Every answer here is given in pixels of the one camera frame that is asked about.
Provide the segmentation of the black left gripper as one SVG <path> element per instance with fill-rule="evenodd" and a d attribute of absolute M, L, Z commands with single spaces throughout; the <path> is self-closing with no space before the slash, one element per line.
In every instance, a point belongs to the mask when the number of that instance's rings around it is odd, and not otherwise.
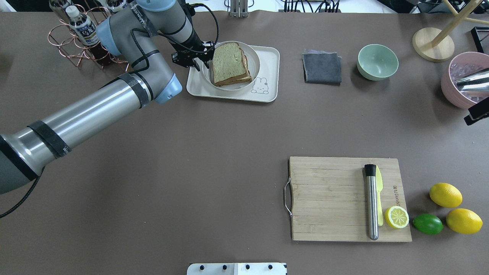
<path fill-rule="evenodd" d="M 196 58 L 200 59 L 209 70 L 215 52 L 215 42 L 203 42 L 199 38 L 190 37 L 185 42 L 178 42 L 171 38 L 171 45 L 176 50 L 172 54 L 172 62 L 183 67 L 194 67 L 198 72 L 201 71 Z"/>

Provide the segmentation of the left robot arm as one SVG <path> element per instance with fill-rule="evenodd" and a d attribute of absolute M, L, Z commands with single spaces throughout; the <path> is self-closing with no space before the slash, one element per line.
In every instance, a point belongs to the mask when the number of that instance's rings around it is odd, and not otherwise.
<path fill-rule="evenodd" d="M 212 60 L 214 43 L 198 37 L 193 15 L 183 0 L 135 0 L 101 22 L 96 28 L 101 45 L 122 56 L 133 71 L 17 134 L 1 135 L 1 193 L 39 178 L 47 164 L 150 101 L 163 104 L 182 92 L 152 37 L 169 40 L 175 64 L 198 68 L 194 60 Z"/>

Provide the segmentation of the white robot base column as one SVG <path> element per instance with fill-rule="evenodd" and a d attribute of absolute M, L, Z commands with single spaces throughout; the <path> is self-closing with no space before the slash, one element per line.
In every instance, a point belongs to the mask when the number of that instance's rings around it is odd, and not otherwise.
<path fill-rule="evenodd" d="M 187 268 L 187 275 L 287 275 L 286 263 L 194 263 Z"/>

